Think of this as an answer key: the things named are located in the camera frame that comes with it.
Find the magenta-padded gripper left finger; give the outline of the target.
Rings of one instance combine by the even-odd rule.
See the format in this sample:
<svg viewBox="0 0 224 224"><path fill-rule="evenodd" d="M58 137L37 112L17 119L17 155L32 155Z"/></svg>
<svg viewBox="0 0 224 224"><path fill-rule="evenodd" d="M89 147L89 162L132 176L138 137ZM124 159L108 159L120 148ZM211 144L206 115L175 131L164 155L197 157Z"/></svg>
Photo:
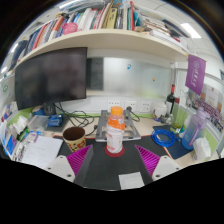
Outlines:
<svg viewBox="0 0 224 224"><path fill-rule="evenodd" d="M82 186L93 155L93 145L88 145L69 156L58 156L45 170Z"/></svg>

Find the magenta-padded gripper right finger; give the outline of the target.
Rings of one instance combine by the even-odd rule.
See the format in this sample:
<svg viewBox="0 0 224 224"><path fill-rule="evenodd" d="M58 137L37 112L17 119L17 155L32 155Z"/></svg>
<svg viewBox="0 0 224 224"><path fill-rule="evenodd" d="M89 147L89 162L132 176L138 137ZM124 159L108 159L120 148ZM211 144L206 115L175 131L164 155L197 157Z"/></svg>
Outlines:
<svg viewBox="0 0 224 224"><path fill-rule="evenodd" d="M148 149L136 145L143 164L153 181L181 170L181 167L169 156L158 156Z"/></svg>

